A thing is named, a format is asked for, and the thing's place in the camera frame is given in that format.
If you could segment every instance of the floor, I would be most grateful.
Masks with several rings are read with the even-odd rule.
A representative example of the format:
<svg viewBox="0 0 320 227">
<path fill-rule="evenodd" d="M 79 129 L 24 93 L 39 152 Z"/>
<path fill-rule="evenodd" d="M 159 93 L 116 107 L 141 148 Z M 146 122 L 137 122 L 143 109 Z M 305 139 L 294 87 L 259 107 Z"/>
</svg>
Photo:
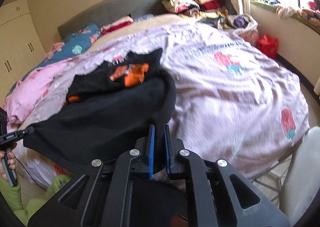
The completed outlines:
<svg viewBox="0 0 320 227">
<path fill-rule="evenodd" d="M 310 128 L 320 126 L 320 106 L 303 85 L 301 85 L 301 91 L 309 106 Z M 253 184 L 277 206 L 279 206 L 278 191 L 285 179 L 290 159 L 291 158 L 289 157 L 284 163 L 278 165 L 273 170 L 257 178 L 256 181 L 253 182 Z"/>
</svg>

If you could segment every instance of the silver screw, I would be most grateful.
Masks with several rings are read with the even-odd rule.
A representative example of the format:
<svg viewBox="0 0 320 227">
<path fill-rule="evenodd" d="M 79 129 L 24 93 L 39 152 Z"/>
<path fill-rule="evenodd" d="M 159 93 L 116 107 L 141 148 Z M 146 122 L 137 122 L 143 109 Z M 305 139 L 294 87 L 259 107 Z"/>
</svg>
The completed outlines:
<svg viewBox="0 0 320 227">
<path fill-rule="evenodd" d="M 137 149 L 132 149 L 132 150 L 130 150 L 130 155 L 136 156 L 136 155 L 138 155 L 138 154 L 140 154 L 140 151 L 139 151 L 139 150 L 137 150 Z"/>
<path fill-rule="evenodd" d="M 186 149 L 183 149 L 183 150 L 180 150 L 180 155 L 183 155 L 183 156 L 188 156 L 188 155 L 190 155 L 190 152 L 188 151 L 188 150 L 186 150 Z"/>
<path fill-rule="evenodd" d="M 100 159 L 95 159 L 91 162 L 91 165 L 94 167 L 101 166 L 102 162 Z"/>
<path fill-rule="evenodd" d="M 222 166 L 222 167 L 225 167 L 228 164 L 228 162 L 223 160 L 223 159 L 218 160 L 217 163 L 218 163 L 219 166 Z"/>
</svg>

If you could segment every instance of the baseboard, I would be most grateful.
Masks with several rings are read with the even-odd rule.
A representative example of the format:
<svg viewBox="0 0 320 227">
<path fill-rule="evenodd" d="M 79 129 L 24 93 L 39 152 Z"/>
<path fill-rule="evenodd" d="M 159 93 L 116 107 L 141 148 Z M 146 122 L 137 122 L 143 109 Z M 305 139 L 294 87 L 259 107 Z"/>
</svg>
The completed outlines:
<svg viewBox="0 0 320 227">
<path fill-rule="evenodd" d="M 303 84 L 303 86 L 307 88 L 307 90 L 310 92 L 312 97 L 320 106 L 319 96 L 313 91 L 314 86 L 312 85 L 312 83 L 296 67 L 294 67 L 290 62 L 288 62 L 281 55 L 278 54 L 276 56 L 276 60 L 279 61 L 286 69 L 298 75 L 300 82 Z"/>
</svg>

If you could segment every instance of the white cabinet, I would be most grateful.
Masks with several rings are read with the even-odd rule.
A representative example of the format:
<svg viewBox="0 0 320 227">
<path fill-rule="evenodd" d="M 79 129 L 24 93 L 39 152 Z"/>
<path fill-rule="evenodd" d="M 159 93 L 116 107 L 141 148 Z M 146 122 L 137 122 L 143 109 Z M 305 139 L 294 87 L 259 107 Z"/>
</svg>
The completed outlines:
<svg viewBox="0 0 320 227">
<path fill-rule="evenodd" d="M 0 25 L 0 105 L 12 85 L 45 58 L 31 16 L 26 13 L 28 5 L 12 2 L 5 6 L 0 8 L 0 24 L 7 20 Z"/>
</svg>

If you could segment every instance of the headboard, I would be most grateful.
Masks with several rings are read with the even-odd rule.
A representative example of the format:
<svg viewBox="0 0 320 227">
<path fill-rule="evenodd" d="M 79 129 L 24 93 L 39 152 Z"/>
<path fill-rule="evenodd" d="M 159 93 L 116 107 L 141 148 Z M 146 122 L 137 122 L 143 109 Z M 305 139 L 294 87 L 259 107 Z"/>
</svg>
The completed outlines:
<svg viewBox="0 0 320 227">
<path fill-rule="evenodd" d="M 102 27 L 129 14 L 135 18 L 145 14 L 158 15 L 166 12 L 161 0 L 104 0 L 60 25 L 58 31 L 63 39 L 89 22 Z"/>
</svg>

